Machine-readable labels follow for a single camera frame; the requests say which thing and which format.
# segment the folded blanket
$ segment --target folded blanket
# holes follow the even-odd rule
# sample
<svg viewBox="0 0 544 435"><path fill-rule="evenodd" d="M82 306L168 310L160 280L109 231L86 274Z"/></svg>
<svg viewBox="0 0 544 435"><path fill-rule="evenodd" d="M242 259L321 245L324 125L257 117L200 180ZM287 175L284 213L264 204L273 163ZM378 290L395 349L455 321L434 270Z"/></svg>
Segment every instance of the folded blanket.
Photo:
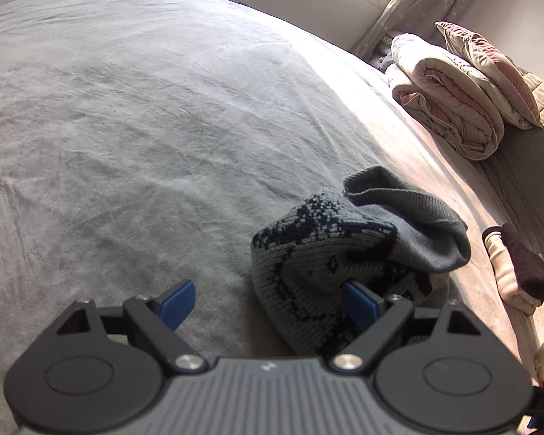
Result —
<svg viewBox="0 0 544 435"><path fill-rule="evenodd" d="M468 77L471 78L488 95L491 102L502 115L503 121L522 130L532 129L533 125L525 120L518 111L512 107L508 99L498 86L485 74L480 72L471 63L463 60L457 55L447 52L447 57Z"/></svg>
<svg viewBox="0 0 544 435"><path fill-rule="evenodd" d="M428 273L470 258L466 225L447 204L381 166L323 190L252 240L254 288L297 354L330 356L356 335L341 285L356 280L378 295L420 302Z"/></svg>
<svg viewBox="0 0 544 435"><path fill-rule="evenodd" d="M494 153L503 136L502 114L455 56L415 34L395 37L392 50L406 75L387 69L393 97L465 158L483 160Z"/></svg>

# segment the gray bed sheet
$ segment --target gray bed sheet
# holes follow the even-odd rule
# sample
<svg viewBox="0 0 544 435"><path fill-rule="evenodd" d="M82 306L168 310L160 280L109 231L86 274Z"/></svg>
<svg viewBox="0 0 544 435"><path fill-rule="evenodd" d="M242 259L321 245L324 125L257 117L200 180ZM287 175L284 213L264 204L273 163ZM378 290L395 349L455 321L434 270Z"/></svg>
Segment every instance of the gray bed sheet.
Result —
<svg viewBox="0 0 544 435"><path fill-rule="evenodd" d="M376 163L469 224L472 260L456 282L527 360L512 327L523 317L504 309L479 239L503 208L381 76L224 0L1 6L0 434L15 427L6 369L79 297L117 305L189 278L197 306L179 332L198 351L288 354L253 293L250 240Z"/></svg>

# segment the blue gripper pad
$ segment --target blue gripper pad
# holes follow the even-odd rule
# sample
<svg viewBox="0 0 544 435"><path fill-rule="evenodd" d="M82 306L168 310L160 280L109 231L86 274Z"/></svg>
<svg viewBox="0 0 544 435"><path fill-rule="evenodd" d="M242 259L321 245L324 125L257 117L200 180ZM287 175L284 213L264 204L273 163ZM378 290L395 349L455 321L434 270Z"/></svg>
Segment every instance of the blue gripper pad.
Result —
<svg viewBox="0 0 544 435"><path fill-rule="evenodd" d="M162 296L157 315L167 327L174 331L190 315L194 306L195 286L191 281L186 281L170 296Z"/></svg>
<svg viewBox="0 0 544 435"><path fill-rule="evenodd" d="M346 315L361 332L366 331L387 310L383 298L354 281L345 283L342 298Z"/></svg>

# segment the folded clothes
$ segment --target folded clothes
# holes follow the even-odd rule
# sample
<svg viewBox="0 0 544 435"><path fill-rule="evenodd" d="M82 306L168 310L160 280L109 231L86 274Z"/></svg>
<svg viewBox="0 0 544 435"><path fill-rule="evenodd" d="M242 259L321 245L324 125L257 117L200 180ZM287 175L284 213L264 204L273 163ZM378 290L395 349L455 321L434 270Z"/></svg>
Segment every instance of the folded clothes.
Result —
<svg viewBox="0 0 544 435"><path fill-rule="evenodd" d="M511 224L482 234L502 300L526 315L544 302L544 261L526 247Z"/></svg>
<svg viewBox="0 0 544 435"><path fill-rule="evenodd" d="M502 226L503 244L514 264L518 283L530 296L544 302L544 261L529 250L512 224Z"/></svg>
<svg viewBox="0 0 544 435"><path fill-rule="evenodd" d="M519 286L514 272L514 264L508 249L502 242L500 228L492 227L486 230L482 237L494 267L495 282L502 301L522 311L525 315L533 315L542 302L530 296Z"/></svg>
<svg viewBox="0 0 544 435"><path fill-rule="evenodd" d="M440 199L370 167L346 178L343 194L323 190L254 236L254 288L297 354L334 354L356 336L345 281L420 302L433 290L429 273L469 261L466 229Z"/></svg>

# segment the pillow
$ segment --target pillow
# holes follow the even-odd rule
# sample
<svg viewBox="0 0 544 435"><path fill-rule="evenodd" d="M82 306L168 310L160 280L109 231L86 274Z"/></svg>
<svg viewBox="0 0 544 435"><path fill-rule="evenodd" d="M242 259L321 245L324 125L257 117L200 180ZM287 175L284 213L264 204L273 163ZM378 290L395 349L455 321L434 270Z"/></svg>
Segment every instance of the pillow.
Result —
<svg viewBox="0 0 544 435"><path fill-rule="evenodd" d="M492 80L522 118L542 127L531 89L505 55L485 37L457 24L438 21L435 25L443 34L449 52L464 58Z"/></svg>

